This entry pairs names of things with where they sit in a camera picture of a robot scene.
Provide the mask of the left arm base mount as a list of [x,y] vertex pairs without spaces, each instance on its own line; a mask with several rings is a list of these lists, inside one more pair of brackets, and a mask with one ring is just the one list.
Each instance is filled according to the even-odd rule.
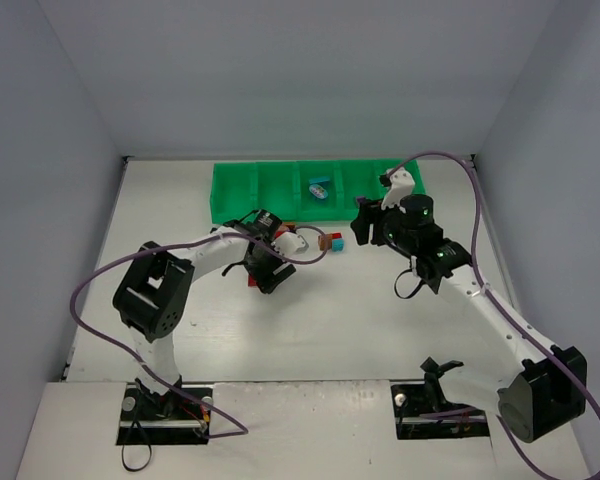
[[168,392],[149,395],[127,384],[121,402],[118,446],[192,446],[209,443],[212,414],[206,407]]

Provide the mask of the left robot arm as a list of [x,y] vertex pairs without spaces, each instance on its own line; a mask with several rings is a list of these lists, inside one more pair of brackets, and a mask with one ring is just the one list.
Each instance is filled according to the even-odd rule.
[[204,240],[181,256],[159,252],[133,260],[114,294],[113,307],[130,329],[136,353],[164,380],[159,383],[140,372],[136,383],[148,395],[162,397],[171,385],[182,385],[173,331],[195,281],[216,270],[227,274],[242,266],[260,292],[270,294],[296,271],[283,259],[308,247],[301,235],[266,210],[248,222],[230,220]]

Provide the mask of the teal long lego brick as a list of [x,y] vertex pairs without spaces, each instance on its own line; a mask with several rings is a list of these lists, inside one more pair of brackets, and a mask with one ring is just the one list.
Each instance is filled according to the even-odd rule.
[[331,177],[329,176],[319,176],[313,177],[309,179],[310,184],[328,184],[331,181]]

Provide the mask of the teal printed round lego brick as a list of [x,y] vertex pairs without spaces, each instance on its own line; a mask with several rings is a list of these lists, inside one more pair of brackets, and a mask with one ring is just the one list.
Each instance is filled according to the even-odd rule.
[[318,183],[312,183],[309,185],[309,193],[318,201],[325,201],[329,196],[328,191]]

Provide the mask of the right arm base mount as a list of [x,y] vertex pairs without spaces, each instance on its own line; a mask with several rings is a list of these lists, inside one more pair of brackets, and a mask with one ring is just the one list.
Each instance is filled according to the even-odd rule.
[[486,414],[466,404],[446,399],[440,379],[462,367],[452,360],[438,364],[431,357],[420,366],[419,381],[390,383],[395,433],[398,440],[461,440],[488,438]]

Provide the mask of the brown lego plate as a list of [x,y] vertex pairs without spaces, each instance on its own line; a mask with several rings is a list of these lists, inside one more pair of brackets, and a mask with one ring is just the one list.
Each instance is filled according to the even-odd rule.
[[321,234],[318,236],[318,247],[321,251],[329,251],[332,249],[333,235]]

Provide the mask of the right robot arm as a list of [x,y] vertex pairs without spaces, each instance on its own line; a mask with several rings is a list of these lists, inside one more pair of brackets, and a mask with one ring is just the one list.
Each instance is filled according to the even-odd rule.
[[417,286],[444,299],[496,354],[486,370],[461,360],[422,363],[426,396],[437,415],[457,405],[488,411],[531,443],[584,413],[586,400],[576,386],[586,381],[584,355],[539,334],[479,283],[470,253],[435,223],[431,197],[408,195],[387,209],[361,197],[351,228],[358,244],[386,245],[407,258]]

